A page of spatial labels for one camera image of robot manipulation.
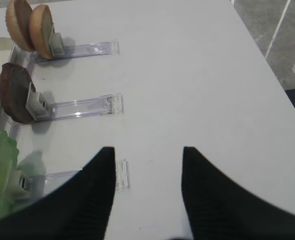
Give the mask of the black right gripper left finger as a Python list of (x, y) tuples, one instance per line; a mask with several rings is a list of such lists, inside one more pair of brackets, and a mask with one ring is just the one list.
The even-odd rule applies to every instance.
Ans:
[(103, 147), (61, 187), (0, 219), (0, 240), (102, 240), (115, 191), (115, 149)]

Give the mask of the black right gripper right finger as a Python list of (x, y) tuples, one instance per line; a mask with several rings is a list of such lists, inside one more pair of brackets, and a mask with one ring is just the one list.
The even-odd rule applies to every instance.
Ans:
[(295, 240), (295, 215), (247, 191), (184, 147), (181, 191), (195, 240)]

